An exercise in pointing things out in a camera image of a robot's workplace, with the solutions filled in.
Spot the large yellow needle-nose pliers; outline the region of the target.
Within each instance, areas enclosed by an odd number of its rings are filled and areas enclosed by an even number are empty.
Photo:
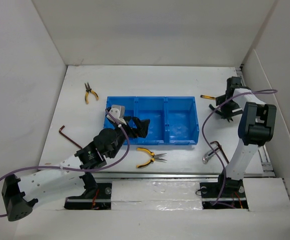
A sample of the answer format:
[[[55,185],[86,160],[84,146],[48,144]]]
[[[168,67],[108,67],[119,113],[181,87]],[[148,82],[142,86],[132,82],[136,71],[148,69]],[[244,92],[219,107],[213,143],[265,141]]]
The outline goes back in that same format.
[[[145,168],[154,162],[158,162],[158,161],[165,162],[166,161],[166,159],[164,157],[167,155],[167,153],[156,154],[156,153],[154,153],[154,152],[152,152],[149,149],[144,148],[144,147],[138,147],[138,148],[136,148],[136,150],[139,152],[144,152],[148,155],[148,161],[144,162],[142,164],[136,165],[137,169]]]

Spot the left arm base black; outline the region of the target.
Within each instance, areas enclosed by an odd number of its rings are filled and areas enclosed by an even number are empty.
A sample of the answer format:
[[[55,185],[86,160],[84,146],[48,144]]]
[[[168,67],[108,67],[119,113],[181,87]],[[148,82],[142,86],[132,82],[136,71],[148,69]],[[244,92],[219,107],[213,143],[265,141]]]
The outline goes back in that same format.
[[[80,196],[66,198],[64,208],[66,210],[110,210],[111,209],[112,184],[110,182],[98,183],[97,190],[87,195],[85,191]]]

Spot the yellow utility knife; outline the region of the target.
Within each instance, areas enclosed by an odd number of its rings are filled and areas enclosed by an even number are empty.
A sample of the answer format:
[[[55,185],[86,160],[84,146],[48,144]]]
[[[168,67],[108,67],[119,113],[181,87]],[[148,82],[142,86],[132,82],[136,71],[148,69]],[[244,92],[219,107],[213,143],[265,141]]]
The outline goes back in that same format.
[[[200,95],[201,98],[207,99],[207,100],[215,100],[216,98],[213,96],[208,96],[208,95]]]

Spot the silver metal tool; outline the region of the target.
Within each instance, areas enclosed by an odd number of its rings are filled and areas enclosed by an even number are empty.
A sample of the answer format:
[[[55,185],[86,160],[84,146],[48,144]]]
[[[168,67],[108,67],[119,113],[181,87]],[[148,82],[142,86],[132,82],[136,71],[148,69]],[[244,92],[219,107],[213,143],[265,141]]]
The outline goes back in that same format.
[[[216,150],[210,150],[208,151],[202,158],[202,162],[204,164],[207,164],[211,158],[213,158],[215,156],[216,153],[219,152],[219,149],[217,148]]]

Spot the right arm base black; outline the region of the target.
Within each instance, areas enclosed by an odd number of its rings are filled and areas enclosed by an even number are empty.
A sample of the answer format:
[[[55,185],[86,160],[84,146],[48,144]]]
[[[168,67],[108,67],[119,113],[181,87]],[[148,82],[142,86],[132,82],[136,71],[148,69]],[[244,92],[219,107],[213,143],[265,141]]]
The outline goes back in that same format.
[[[200,187],[195,194],[201,197],[204,210],[248,209],[247,197],[243,186],[235,190],[225,187],[217,203],[214,204],[220,193],[220,187],[221,184],[217,182],[200,183]]]

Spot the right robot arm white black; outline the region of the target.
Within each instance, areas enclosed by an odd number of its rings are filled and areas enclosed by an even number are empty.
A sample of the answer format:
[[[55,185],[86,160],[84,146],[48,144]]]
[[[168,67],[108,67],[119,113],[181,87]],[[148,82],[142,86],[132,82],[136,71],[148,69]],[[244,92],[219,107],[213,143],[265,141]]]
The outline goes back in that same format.
[[[238,145],[216,184],[216,191],[222,197],[239,190],[253,156],[273,137],[277,108],[256,96],[271,92],[274,90],[252,91],[242,85],[241,78],[233,76],[226,81],[225,94],[215,99],[219,107],[216,112],[222,119],[231,121],[234,116],[241,115],[237,130]]]

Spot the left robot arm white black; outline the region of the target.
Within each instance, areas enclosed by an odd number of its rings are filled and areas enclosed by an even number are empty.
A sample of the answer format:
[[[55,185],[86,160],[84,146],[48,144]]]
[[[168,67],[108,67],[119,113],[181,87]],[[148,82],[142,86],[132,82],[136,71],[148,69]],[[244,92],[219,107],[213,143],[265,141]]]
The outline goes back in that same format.
[[[149,119],[130,116],[109,121],[112,128],[102,129],[88,145],[59,164],[41,166],[38,172],[22,177],[15,173],[5,177],[2,197],[8,221],[26,217],[74,185],[80,185],[81,198],[93,198],[98,186],[92,173],[108,168],[106,159],[113,159],[130,139],[147,137],[150,125]]]

